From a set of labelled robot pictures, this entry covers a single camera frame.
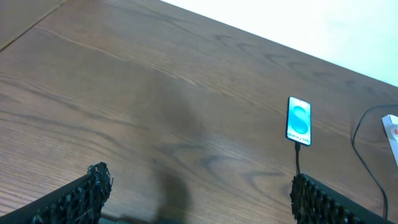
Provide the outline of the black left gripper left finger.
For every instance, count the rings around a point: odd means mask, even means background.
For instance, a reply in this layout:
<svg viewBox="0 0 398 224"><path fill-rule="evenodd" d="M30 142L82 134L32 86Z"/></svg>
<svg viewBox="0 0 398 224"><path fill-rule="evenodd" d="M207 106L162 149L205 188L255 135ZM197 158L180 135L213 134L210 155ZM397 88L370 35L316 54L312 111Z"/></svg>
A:
<svg viewBox="0 0 398 224"><path fill-rule="evenodd" d="M1 217L1 223L98 223L113 180L107 164L89 166L86 175Z"/></svg>

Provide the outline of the blue Galaxy smartphone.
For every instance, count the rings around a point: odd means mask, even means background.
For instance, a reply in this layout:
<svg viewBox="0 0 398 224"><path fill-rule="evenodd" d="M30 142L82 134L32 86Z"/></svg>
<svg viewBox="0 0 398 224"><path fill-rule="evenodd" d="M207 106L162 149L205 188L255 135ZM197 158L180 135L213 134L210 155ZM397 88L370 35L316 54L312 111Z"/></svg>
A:
<svg viewBox="0 0 398 224"><path fill-rule="evenodd" d="M312 144L311 104L290 96L287 106L285 137L304 146Z"/></svg>

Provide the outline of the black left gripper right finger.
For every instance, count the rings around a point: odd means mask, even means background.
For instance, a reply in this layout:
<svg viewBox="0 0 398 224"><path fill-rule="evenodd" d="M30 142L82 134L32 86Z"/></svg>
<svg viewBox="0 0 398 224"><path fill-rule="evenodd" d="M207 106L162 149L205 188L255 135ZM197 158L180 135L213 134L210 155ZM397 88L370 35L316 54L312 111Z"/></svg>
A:
<svg viewBox="0 0 398 224"><path fill-rule="evenodd" d="M290 198L297 223L392 224L306 174L294 176Z"/></svg>

